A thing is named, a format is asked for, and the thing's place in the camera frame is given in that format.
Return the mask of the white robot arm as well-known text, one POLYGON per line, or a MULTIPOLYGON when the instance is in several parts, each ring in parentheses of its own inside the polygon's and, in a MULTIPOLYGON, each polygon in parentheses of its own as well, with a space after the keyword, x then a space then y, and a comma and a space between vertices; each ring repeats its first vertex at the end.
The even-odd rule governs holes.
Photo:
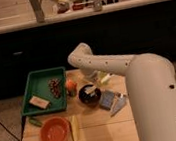
POLYGON ((94 55, 84 42, 67 60, 90 79, 97 71, 125 77, 140 141, 176 141, 176 75, 170 60, 154 53, 94 55))

